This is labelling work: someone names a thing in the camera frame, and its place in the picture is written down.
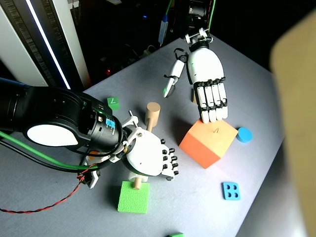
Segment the robotic arm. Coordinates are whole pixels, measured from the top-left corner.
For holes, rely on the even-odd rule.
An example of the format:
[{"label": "robotic arm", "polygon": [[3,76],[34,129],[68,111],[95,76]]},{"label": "robotic arm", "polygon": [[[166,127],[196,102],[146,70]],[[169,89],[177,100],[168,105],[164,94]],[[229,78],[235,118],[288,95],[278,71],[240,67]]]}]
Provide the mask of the robotic arm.
[{"label": "robotic arm", "polygon": [[[101,169],[123,160],[127,168],[141,176],[178,174],[174,149],[130,118],[121,124],[107,104],[80,92],[55,87],[32,87],[0,79],[0,129],[22,132],[30,141],[77,151],[96,151],[84,164],[98,163]],[[92,171],[90,188],[98,180]]]},{"label": "robotic arm", "polygon": [[172,94],[182,69],[187,64],[189,82],[193,84],[202,121],[208,123],[226,119],[228,107],[223,84],[225,76],[221,61],[209,49],[209,43],[213,42],[213,38],[209,37],[201,28],[198,34],[191,37],[186,35],[186,41],[190,45],[191,54],[188,55],[183,49],[175,49],[175,51],[183,51],[184,54],[180,57],[176,55],[176,62],[172,66],[163,96],[169,97]]}]

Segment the tabletop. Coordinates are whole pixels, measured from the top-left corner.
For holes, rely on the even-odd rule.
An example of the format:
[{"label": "tabletop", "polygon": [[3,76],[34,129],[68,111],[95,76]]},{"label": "tabletop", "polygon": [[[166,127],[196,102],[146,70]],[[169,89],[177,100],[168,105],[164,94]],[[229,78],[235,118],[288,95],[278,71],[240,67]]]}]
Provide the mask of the tabletop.
[{"label": "tabletop", "polygon": [[[279,103],[270,72],[215,38],[210,45],[220,58],[226,81],[229,116],[233,127],[245,126],[253,140],[243,144],[233,141],[226,154],[208,169],[186,155],[179,147],[188,129],[199,119],[197,105],[191,102],[192,86],[186,70],[166,99],[162,91],[175,61],[173,50],[187,51],[178,39],[150,56],[114,74],[86,91],[106,102],[117,96],[120,121],[128,110],[139,117],[142,127],[146,104],[161,105],[153,133],[176,149],[179,175],[174,181],[150,177],[147,214],[117,212],[120,186],[129,171],[122,162],[101,170],[96,187],[82,185],[78,192],[51,210],[27,214],[0,213],[0,236],[107,236],[165,237],[182,232],[186,237],[234,237],[275,158],[283,140]],[[14,136],[30,144],[22,134]],[[68,163],[78,164],[81,156],[65,148],[33,147]],[[48,169],[7,148],[0,147],[0,207],[32,210],[65,197],[77,185],[75,174]],[[224,200],[222,182],[237,182],[241,200]]]}]

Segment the blue block with holes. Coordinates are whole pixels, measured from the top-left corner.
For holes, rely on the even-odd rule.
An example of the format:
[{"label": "blue block with holes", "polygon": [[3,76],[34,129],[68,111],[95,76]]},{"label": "blue block with holes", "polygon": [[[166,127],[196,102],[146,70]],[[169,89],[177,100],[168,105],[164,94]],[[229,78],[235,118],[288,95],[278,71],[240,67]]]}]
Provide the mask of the blue block with holes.
[{"label": "blue block with holes", "polygon": [[238,183],[224,182],[222,185],[225,200],[240,200]]}]

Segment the textured green block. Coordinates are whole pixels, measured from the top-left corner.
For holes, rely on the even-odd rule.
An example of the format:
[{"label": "textured green block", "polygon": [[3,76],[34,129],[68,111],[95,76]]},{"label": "textured green block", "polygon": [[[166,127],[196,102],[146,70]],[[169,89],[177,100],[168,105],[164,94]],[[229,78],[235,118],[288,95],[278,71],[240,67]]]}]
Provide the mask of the textured green block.
[{"label": "textured green block", "polygon": [[184,237],[184,234],[183,233],[176,233],[176,234],[169,235],[168,237]]},{"label": "textured green block", "polygon": [[119,98],[114,96],[114,97],[108,97],[108,105],[112,110],[119,110]]},{"label": "textured green block", "polygon": [[149,183],[142,183],[140,190],[133,189],[133,185],[133,182],[122,182],[118,212],[147,213]]}]

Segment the orange block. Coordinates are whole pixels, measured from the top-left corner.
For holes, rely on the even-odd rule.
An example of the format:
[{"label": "orange block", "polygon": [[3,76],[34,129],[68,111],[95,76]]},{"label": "orange block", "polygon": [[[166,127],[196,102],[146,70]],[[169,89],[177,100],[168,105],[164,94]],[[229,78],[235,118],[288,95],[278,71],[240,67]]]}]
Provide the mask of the orange block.
[{"label": "orange block", "polygon": [[209,123],[198,120],[179,147],[206,169],[223,157],[237,133],[223,120]]}]

